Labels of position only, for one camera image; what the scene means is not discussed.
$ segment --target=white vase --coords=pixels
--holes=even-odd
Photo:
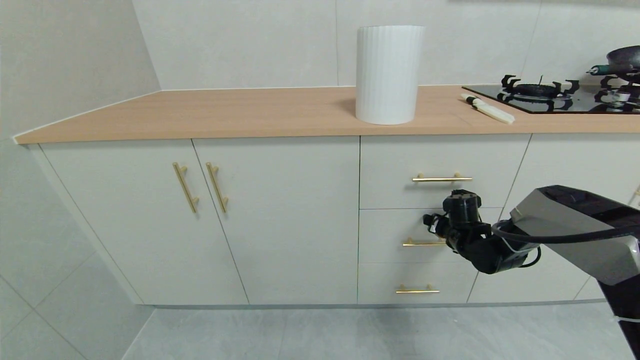
[[[358,29],[356,117],[395,125],[413,120],[424,26]]]

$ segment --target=gold bar handle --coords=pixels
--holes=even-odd
[[[229,198],[222,197],[222,193],[220,192],[220,187],[218,186],[218,180],[216,180],[218,167],[212,166],[211,163],[207,163],[207,170],[209,171],[209,177],[211,178],[211,183],[213,184],[213,188],[214,190],[216,190],[216,196],[218,197],[218,201],[220,202],[220,207],[222,208],[222,212],[227,213],[227,203],[229,202]]]
[[[427,288],[425,290],[418,289],[407,289],[404,287],[404,284],[400,284],[400,288],[396,290],[396,294],[437,294],[440,290],[434,290],[431,288],[431,284],[427,284]]]
[[[464,177],[459,172],[453,177],[424,177],[423,173],[419,173],[418,177],[411,179],[414,183],[451,183],[454,181],[473,181],[473,177]]]
[[[173,163],[173,169],[175,170],[175,175],[178,177],[180,181],[180,185],[182,186],[182,191],[184,191],[184,196],[187,197],[187,202],[189,203],[189,207],[193,211],[193,213],[198,213],[198,209],[196,209],[196,204],[200,200],[198,197],[191,197],[191,192],[189,192],[189,188],[187,187],[187,183],[184,181],[184,174],[187,172],[187,167],[180,167],[178,163]]]
[[[407,238],[405,242],[402,243],[402,246],[441,246],[447,245],[446,241],[438,241],[436,243],[428,243],[428,242],[419,242],[414,243],[412,238]]]

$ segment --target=gray floor tile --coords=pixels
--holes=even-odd
[[[359,326],[361,359],[503,359],[479,309],[376,309]]]
[[[157,309],[123,360],[277,359],[282,310]]]
[[[606,303],[505,307],[493,331],[507,358],[633,360]]]
[[[358,323],[364,313],[356,309],[285,311],[279,359],[357,359]]]
[[[159,309],[124,360],[275,358],[631,360],[633,356],[618,324],[611,320],[608,305],[597,303],[282,311]]]

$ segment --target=kitchen counter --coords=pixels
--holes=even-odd
[[[355,88],[157,92],[16,136],[20,144],[178,138],[640,133],[640,115],[529,114],[483,98],[516,117],[500,123],[463,102],[460,86],[421,86],[415,119],[379,126],[355,118]]]

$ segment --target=white cabinet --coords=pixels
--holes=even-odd
[[[527,263],[535,258],[530,252]],[[530,268],[497,274],[478,273],[469,302],[534,302],[573,300],[589,275],[542,246],[542,258]]]
[[[360,264],[359,269],[359,304],[466,302],[477,274],[469,262]]]
[[[626,204],[640,181],[636,154],[640,154],[637,134],[534,134],[502,218],[508,218],[509,211],[535,188],[555,184]],[[527,261],[534,256],[532,252]],[[588,278],[569,261],[543,247],[541,261],[530,268],[479,274],[469,301],[573,300]]]
[[[191,140],[42,144],[113,261],[146,304],[247,304]],[[187,167],[186,189],[173,162]]]
[[[578,296],[575,297],[575,300],[593,299],[604,299],[604,294],[602,293],[602,289],[600,289],[598,281],[595,278],[590,277],[578,293]]]
[[[363,136],[360,208],[440,208],[451,190],[478,193],[484,208],[502,208],[522,161],[529,134]],[[424,177],[473,181],[414,183]]]
[[[356,302],[357,137],[194,144],[251,304]]]
[[[638,154],[640,134],[533,134],[503,217],[535,188],[548,185],[628,204],[640,183]]]
[[[485,222],[493,224],[498,221],[501,211],[499,208],[481,208],[480,215]],[[426,213],[444,212],[442,209],[360,210],[360,263],[467,262],[427,231],[422,223]]]

